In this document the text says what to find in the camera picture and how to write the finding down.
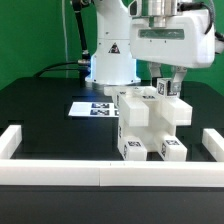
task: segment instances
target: stacked blocks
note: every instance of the stacked blocks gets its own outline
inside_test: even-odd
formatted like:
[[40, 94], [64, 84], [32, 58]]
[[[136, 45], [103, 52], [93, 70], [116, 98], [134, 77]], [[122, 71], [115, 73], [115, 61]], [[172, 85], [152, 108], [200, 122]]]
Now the stacked blocks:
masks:
[[105, 90], [119, 109], [118, 149], [124, 160], [145, 161], [147, 152], [158, 152], [164, 161], [186, 160], [187, 149], [175, 134], [177, 125], [191, 124], [192, 107], [166, 90], [168, 81], [159, 79], [157, 88]]

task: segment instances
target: white block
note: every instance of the white block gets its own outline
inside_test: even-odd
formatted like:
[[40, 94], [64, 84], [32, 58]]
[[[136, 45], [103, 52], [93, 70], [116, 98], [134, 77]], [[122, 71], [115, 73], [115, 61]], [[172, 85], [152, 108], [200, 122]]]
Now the white block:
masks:
[[187, 148], [176, 136], [160, 132], [155, 137], [155, 144], [164, 161], [186, 161]]
[[120, 97], [120, 113], [129, 126], [148, 126], [149, 108], [138, 98]]
[[119, 115], [119, 122], [118, 122], [118, 141], [117, 147], [120, 153], [124, 154], [124, 137], [125, 136], [133, 136], [130, 128], [128, 127], [127, 123], [125, 122], [123, 116]]
[[147, 150], [142, 141], [134, 136], [124, 138], [124, 160], [128, 161], [146, 161]]
[[202, 143], [217, 162], [224, 162], [224, 138], [215, 129], [204, 129]]
[[172, 125], [190, 125], [192, 107], [179, 98], [163, 99], [160, 114]]
[[21, 125], [10, 125], [0, 137], [0, 159], [10, 159], [21, 141]]

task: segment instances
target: black table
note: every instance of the black table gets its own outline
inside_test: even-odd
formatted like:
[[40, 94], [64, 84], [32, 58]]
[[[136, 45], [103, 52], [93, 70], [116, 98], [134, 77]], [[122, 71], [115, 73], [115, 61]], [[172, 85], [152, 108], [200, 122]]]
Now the black table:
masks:
[[[224, 97], [184, 82], [181, 98], [194, 108], [192, 125], [177, 128], [187, 160], [214, 161], [202, 131], [224, 135]], [[111, 98], [75, 79], [22, 78], [1, 90], [0, 131], [10, 124], [23, 130], [12, 159], [121, 160], [118, 119], [69, 117], [73, 101]], [[223, 223], [223, 205], [222, 188], [0, 186], [0, 223]]]

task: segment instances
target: green wall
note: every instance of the green wall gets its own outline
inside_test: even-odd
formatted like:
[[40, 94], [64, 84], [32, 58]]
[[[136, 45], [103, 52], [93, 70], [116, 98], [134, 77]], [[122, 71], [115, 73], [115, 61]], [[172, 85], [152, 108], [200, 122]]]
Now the green wall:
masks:
[[[127, 5], [131, 0], [123, 0]], [[215, 0], [217, 30], [224, 33], [223, 0]], [[89, 50], [96, 49], [96, 13], [94, 6], [82, 11]], [[69, 60], [80, 58], [81, 48], [74, 13], [66, 0]], [[0, 89], [19, 77], [29, 77], [43, 67], [65, 61], [61, 0], [0, 1]], [[170, 67], [163, 66], [164, 76]], [[138, 75], [149, 79], [145, 62], [138, 62]], [[70, 72], [70, 77], [78, 77]], [[224, 95], [224, 54], [216, 56], [209, 69], [189, 69], [185, 80], [208, 83]]]

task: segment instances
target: white foam barrier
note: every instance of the white foam barrier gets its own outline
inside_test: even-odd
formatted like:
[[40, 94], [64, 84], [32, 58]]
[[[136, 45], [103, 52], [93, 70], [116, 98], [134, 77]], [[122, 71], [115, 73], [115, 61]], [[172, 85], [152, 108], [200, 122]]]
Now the white foam barrier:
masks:
[[0, 160], [1, 185], [99, 186], [102, 162]]
[[21, 125], [10, 125], [0, 137], [0, 159], [10, 159], [21, 141]]
[[224, 163], [125, 162], [102, 167], [101, 186], [224, 187]]
[[224, 162], [224, 138], [215, 129], [204, 129], [202, 143], [217, 162]]
[[224, 187], [224, 163], [0, 160], [0, 185]]

